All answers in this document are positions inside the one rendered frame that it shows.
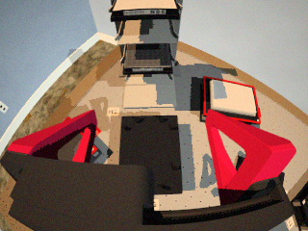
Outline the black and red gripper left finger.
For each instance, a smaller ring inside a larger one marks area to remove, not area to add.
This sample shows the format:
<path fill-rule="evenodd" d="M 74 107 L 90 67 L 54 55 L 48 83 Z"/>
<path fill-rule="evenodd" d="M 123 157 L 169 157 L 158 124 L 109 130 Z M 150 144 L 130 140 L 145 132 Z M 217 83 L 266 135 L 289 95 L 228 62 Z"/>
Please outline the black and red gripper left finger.
<path fill-rule="evenodd" d="M 27 153 L 35 157 L 59 160 L 59 149 L 85 130 L 72 162 L 89 163 L 96 127 L 95 111 L 90 110 L 72 119 L 13 141 L 7 150 Z"/>

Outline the black rectangular frame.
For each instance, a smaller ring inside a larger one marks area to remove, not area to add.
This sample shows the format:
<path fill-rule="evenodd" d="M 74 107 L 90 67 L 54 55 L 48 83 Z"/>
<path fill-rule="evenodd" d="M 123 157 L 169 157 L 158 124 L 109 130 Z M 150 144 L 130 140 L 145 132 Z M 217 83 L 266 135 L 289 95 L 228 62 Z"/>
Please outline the black rectangular frame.
<path fill-rule="evenodd" d="M 308 181 L 291 203 L 299 231 L 308 230 Z"/>

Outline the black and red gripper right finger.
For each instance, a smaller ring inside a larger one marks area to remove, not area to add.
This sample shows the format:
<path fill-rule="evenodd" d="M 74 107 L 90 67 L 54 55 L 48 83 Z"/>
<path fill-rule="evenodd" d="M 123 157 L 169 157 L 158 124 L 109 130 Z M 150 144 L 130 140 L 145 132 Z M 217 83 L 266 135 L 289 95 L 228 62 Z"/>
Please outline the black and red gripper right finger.
<path fill-rule="evenodd" d="M 236 202 L 254 182 L 278 176 L 296 153 L 291 141 L 213 110 L 208 110 L 205 124 L 220 205 Z M 238 170 L 218 130 L 244 149 L 245 158 Z"/>

